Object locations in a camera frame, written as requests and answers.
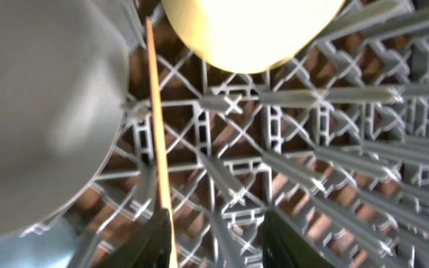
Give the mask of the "long wooden chopstick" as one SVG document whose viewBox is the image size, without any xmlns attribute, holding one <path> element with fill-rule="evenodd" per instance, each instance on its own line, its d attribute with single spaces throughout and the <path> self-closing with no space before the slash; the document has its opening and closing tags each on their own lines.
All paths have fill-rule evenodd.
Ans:
<svg viewBox="0 0 429 268">
<path fill-rule="evenodd" d="M 156 164 L 158 168 L 159 201 L 161 207 L 168 210 L 171 224 L 171 253 L 169 258 L 169 267 L 178 268 L 177 243 L 174 237 L 173 208 L 171 202 L 171 187 L 169 183 L 165 127 L 162 114 L 162 101 L 159 87 L 156 48 L 153 34 L 153 23 L 149 16 L 145 18 L 145 26 L 147 31 L 147 55 L 150 75 L 153 141 L 156 151 Z"/>
</svg>

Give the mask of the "pale green plate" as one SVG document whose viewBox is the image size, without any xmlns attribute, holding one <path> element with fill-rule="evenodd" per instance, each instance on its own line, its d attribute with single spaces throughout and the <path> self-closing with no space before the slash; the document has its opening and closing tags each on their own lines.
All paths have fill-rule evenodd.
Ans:
<svg viewBox="0 0 429 268">
<path fill-rule="evenodd" d="M 0 237 L 56 214 L 107 160 L 128 47 L 111 1 L 0 1 Z"/>
</svg>

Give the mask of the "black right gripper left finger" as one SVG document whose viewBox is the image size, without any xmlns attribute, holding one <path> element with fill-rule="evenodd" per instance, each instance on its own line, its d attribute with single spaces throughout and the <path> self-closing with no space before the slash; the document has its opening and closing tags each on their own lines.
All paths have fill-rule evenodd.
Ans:
<svg viewBox="0 0 429 268">
<path fill-rule="evenodd" d="M 169 268 L 170 255 L 171 219 L 163 208 L 96 268 Z"/>
</svg>

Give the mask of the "yellow bowl with food scraps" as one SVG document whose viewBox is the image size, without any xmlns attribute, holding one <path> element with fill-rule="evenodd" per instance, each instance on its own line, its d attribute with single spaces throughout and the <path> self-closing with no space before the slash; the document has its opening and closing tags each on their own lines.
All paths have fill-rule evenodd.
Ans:
<svg viewBox="0 0 429 268">
<path fill-rule="evenodd" d="M 211 66 L 260 73 L 302 50 L 343 0 L 162 0 L 184 45 Z"/>
</svg>

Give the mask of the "blue cup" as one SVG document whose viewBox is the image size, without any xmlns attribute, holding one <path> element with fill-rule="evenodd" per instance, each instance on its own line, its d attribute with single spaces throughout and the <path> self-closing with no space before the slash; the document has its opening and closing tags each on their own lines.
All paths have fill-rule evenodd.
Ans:
<svg viewBox="0 0 429 268">
<path fill-rule="evenodd" d="M 66 267 L 74 255 L 77 233 L 59 220 L 42 234 L 31 232 L 0 239 L 0 268 Z"/>
</svg>

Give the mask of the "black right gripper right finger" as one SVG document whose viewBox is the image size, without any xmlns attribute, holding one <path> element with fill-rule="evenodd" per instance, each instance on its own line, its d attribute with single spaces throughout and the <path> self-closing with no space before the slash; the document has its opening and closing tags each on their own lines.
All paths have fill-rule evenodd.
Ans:
<svg viewBox="0 0 429 268">
<path fill-rule="evenodd" d="M 262 224 L 263 268 L 334 268 L 274 210 Z"/>
</svg>

